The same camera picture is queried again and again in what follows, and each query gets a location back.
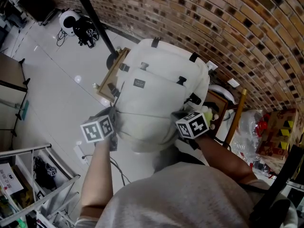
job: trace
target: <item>white box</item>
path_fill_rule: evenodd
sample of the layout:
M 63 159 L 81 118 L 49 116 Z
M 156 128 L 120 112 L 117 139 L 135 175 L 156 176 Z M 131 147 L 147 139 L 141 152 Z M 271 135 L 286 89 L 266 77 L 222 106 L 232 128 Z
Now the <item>white box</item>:
M 0 182 L 8 195 L 23 189 L 23 186 L 8 163 L 0 164 Z
M 114 132 L 108 115 L 90 119 L 80 127 L 87 143 L 102 141 Z
M 193 112 L 175 122 L 183 138 L 195 139 L 209 130 L 204 113 Z

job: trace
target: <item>cardboard box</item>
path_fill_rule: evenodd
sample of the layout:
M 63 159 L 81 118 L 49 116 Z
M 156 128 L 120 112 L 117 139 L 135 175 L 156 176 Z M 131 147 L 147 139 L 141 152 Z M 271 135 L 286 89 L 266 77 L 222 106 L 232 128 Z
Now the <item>cardboard box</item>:
M 262 134 L 257 153 L 276 174 L 281 171 L 292 146 L 300 146 L 304 121 L 296 109 L 269 113 L 268 128 Z
M 17 200 L 20 206 L 25 209 L 34 203 L 33 189 L 17 165 L 12 166 L 12 169 L 18 180 L 21 182 L 21 185 L 23 186 L 23 190 L 14 193 L 13 197 Z

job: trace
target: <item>green object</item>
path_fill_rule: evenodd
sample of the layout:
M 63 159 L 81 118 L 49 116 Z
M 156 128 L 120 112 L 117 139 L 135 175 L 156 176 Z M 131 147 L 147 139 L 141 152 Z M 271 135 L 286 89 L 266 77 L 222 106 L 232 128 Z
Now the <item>green object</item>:
M 213 118 L 212 110 L 209 108 L 207 112 L 204 112 L 204 116 L 206 118 L 208 127 L 210 127 L 211 120 Z
M 29 101 L 27 100 L 24 104 L 24 108 L 21 116 L 23 121 L 25 120 L 25 116 L 27 115 L 28 109 L 29 109 Z
M 26 223 L 24 223 L 23 221 L 22 221 L 22 219 L 18 219 L 17 220 L 17 222 L 19 223 L 19 227 L 20 228 L 27 228 L 28 226 L 26 225 Z

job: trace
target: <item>wooden frame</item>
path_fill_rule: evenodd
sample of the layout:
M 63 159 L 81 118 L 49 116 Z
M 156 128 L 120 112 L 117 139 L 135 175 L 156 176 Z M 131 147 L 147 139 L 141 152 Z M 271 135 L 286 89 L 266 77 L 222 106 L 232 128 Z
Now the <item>wooden frame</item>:
M 205 102 L 214 102 L 219 107 L 219 112 L 218 112 L 219 118 L 213 121 L 213 123 L 215 124 L 215 129 L 211 130 L 215 136 L 219 130 L 220 124 L 223 121 L 225 112 L 228 107 L 228 101 L 222 98 L 221 96 L 219 96 L 218 94 L 214 93 L 213 91 L 208 90 Z
M 130 49 L 125 48 L 120 53 L 118 58 L 114 61 L 113 66 L 110 68 L 109 72 L 106 74 L 104 80 L 102 81 L 101 85 L 97 90 L 97 94 L 102 96 L 103 98 L 107 99 L 108 101 L 114 103 L 115 97 L 112 95 L 108 84 L 112 83 L 116 86 L 117 83 L 117 71 L 119 70 L 120 64 L 125 60 L 126 56 L 128 55 Z

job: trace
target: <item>white paper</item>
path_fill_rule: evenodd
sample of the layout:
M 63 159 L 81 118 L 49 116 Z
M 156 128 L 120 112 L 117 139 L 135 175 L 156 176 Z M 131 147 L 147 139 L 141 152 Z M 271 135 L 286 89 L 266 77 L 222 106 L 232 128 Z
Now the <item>white paper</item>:
M 15 176 L 10 164 L 0 164 L 0 182 L 8 195 L 23 189 L 18 178 Z
M 56 228 L 39 211 L 37 211 L 37 228 Z

